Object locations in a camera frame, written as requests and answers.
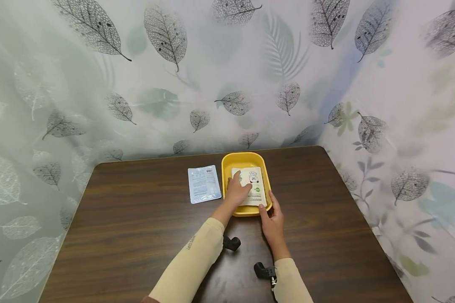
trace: black clip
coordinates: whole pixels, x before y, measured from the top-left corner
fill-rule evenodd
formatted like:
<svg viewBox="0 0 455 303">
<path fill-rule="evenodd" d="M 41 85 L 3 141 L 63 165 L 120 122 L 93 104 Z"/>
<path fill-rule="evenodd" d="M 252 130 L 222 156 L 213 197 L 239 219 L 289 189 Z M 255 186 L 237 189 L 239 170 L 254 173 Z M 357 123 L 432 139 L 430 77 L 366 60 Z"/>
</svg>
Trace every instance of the black clip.
<svg viewBox="0 0 455 303">
<path fill-rule="evenodd" d="M 229 239 L 227 236 L 222 235 L 222 247 L 223 248 L 229 249 L 229 250 L 232 250 L 235 252 L 239 248 L 240 245 L 241 245 L 241 241 L 237 237 Z"/>
<path fill-rule="evenodd" d="M 276 285 L 275 266 L 265 268 L 262 262 L 257 262 L 254 266 L 256 277 L 271 281 L 271 288 Z"/>
</svg>

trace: beige arm sleeve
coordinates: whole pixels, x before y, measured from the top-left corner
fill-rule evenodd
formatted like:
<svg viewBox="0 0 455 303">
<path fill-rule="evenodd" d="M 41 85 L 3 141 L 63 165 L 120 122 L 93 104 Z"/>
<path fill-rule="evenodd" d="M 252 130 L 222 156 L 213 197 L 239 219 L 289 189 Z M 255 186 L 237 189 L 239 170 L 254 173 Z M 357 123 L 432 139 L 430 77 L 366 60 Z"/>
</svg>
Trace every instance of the beige arm sleeve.
<svg viewBox="0 0 455 303">
<path fill-rule="evenodd" d="M 275 262 L 277 282 L 273 288 L 278 303 L 313 303 L 292 258 Z"/>
<path fill-rule="evenodd" d="M 170 262 L 148 295 L 160 303 L 190 303 L 222 251 L 224 225 L 209 218 Z"/>
</svg>

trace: cartoon logo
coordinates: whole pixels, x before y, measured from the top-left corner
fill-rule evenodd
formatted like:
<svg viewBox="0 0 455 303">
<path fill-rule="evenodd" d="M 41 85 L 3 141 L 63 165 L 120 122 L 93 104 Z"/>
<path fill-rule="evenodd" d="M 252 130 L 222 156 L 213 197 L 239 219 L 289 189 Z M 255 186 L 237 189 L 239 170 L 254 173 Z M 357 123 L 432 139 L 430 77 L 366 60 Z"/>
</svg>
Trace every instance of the cartoon logo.
<svg viewBox="0 0 455 303">
<path fill-rule="evenodd" d="M 259 182 L 259 179 L 258 179 L 257 174 L 255 172 L 249 172 L 249 181 L 251 183 Z"/>
</svg>

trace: white curtain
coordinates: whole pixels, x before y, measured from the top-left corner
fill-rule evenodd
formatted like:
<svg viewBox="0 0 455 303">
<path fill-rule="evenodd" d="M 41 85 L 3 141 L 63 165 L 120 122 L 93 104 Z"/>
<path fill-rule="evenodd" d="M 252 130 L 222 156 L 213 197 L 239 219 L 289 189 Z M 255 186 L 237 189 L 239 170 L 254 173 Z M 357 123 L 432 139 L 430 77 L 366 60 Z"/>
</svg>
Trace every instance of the white curtain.
<svg viewBox="0 0 455 303">
<path fill-rule="evenodd" d="M 0 1 L 0 301 L 38 300 L 97 163 L 310 144 L 455 302 L 455 1 Z"/>
</svg>

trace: finger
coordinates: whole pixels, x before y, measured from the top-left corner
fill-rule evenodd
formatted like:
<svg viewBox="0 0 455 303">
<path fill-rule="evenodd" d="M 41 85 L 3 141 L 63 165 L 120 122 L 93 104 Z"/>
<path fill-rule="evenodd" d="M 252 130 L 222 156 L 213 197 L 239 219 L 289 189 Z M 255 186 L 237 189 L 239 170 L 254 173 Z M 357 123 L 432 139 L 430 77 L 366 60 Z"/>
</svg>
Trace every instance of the finger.
<svg viewBox="0 0 455 303">
<path fill-rule="evenodd" d="M 270 219 L 270 217 L 268 216 L 268 213 L 266 212 L 266 208 L 263 206 L 263 204 L 258 205 L 258 208 L 260 210 L 261 222 L 262 223 L 267 222 Z"/>
<path fill-rule="evenodd" d="M 253 188 L 253 184 L 251 184 L 251 183 L 248 183 L 247 185 L 244 185 L 244 186 L 243 186 L 244 192 L 245 192 L 246 194 L 248 194 L 249 191 L 250 191 L 252 188 Z"/>
<path fill-rule="evenodd" d="M 278 199 L 275 197 L 272 191 L 268 192 L 270 196 L 271 202 L 273 204 L 273 216 L 281 214 L 280 204 L 278 203 Z"/>
<path fill-rule="evenodd" d="M 239 175 L 240 175 L 240 174 L 241 174 L 241 171 L 237 171 L 237 172 L 234 174 L 234 176 L 233 176 L 234 182 L 240 183 L 240 181 L 239 181 Z"/>
</svg>

